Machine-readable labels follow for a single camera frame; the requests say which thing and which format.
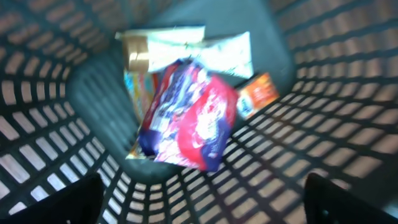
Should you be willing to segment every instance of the laundry basket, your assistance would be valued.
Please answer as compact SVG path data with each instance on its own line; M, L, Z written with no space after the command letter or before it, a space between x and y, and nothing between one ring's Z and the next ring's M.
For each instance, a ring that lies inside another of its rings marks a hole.
M303 223L311 172L395 215L397 16L396 0L1 0L0 218L92 172L102 224ZM237 122L215 173L124 160L138 123L114 32L186 22L250 31L281 95Z

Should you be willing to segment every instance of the brown wrapper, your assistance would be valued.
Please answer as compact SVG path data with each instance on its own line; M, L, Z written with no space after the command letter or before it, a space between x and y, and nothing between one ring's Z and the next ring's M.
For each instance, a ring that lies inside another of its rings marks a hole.
M130 72L147 73L149 69L148 41L144 36L123 36L124 66Z

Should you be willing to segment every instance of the small orange wrapper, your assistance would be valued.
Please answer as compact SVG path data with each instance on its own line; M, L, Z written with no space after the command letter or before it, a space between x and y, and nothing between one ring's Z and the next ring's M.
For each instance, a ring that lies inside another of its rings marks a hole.
M264 73L239 91L238 113L242 118L249 119L278 97L271 77Z

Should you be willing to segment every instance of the basket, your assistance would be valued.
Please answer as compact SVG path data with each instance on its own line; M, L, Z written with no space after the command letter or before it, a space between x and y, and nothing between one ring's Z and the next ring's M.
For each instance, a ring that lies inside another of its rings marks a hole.
M397 16L395 0L2 0L0 218L93 172L102 224L303 223L311 172L394 211ZM181 22L250 31L281 95L237 122L215 173L124 160L138 123L114 33Z

